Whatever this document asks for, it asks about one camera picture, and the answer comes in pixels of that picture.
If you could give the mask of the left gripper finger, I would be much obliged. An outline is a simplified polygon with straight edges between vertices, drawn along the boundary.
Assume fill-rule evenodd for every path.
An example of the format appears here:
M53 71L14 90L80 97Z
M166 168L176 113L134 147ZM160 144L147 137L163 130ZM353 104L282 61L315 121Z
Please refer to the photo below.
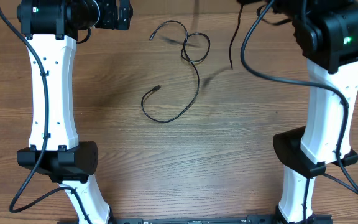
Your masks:
M119 16L117 19L117 30L129 30L131 23L131 17Z
M119 18L120 19L131 19L133 16L133 7L130 0L119 1Z

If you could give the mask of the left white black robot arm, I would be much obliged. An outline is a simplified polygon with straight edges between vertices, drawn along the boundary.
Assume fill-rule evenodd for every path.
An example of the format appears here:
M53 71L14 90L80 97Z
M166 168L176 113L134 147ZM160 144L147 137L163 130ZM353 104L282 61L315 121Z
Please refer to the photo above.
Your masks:
M47 175L64 191L79 223L114 223L98 187L98 147L80 141L73 112L73 64L78 32L91 28L128 30L130 0L22 1L17 8L32 63L33 121L29 145L18 164Z

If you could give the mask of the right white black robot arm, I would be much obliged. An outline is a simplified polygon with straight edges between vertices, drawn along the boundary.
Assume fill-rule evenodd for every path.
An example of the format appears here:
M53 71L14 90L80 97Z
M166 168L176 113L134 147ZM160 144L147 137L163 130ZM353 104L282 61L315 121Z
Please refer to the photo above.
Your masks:
M314 179L327 164L344 168L358 160L349 143L358 92L358 2L275 1L273 10L291 19L311 82L306 126L273 138L284 166L277 220L328 223L313 215Z

